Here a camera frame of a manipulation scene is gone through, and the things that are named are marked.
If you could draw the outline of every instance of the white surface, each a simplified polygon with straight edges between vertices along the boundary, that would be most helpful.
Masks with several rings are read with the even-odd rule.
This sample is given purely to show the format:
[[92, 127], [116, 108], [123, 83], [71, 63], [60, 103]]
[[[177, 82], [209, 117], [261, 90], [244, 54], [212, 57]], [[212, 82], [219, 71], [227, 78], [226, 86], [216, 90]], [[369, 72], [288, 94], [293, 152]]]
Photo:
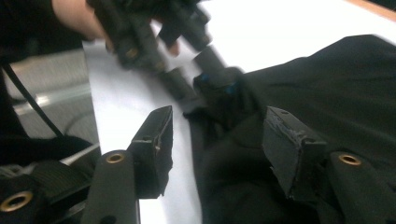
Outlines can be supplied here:
[[[228, 65], [244, 71], [308, 56], [348, 35], [376, 34], [396, 43], [396, 24], [341, 0], [212, 0], [212, 44]], [[191, 164], [190, 129], [176, 104], [153, 77], [122, 71], [103, 44], [85, 46], [99, 139], [104, 152], [125, 149], [150, 111], [174, 105], [174, 168], [165, 196], [141, 201], [143, 224], [201, 223]], [[181, 55], [167, 57], [190, 79], [199, 75], [194, 53], [182, 43]]]

